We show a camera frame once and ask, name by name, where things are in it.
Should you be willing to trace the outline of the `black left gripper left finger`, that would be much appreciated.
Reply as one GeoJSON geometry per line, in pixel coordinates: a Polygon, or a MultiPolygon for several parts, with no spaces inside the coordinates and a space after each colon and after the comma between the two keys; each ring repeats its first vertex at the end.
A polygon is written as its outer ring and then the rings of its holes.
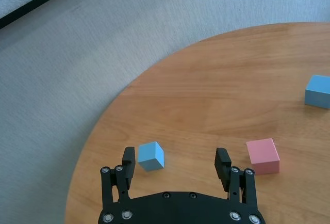
{"type": "Polygon", "coordinates": [[[102,204],[113,204],[112,187],[116,186],[119,194],[119,202],[123,203],[130,199],[128,191],[130,189],[131,180],[135,169],[135,148],[126,147],[122,157],[122,163],[110,167],[102,167],[101,184],[102,184],[102,204]]]}

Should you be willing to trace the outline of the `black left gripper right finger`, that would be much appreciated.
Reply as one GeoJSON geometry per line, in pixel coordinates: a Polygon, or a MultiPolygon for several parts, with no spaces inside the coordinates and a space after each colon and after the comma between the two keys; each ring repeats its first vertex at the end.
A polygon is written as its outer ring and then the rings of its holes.
{"type": "Polygon", "coordinates": [[[255,171],[251,168],[240,170],[232,166],[232,161],[225,148],[216,148],[215,169],[227,199],[232,202],[257,205],[255,171]]]}

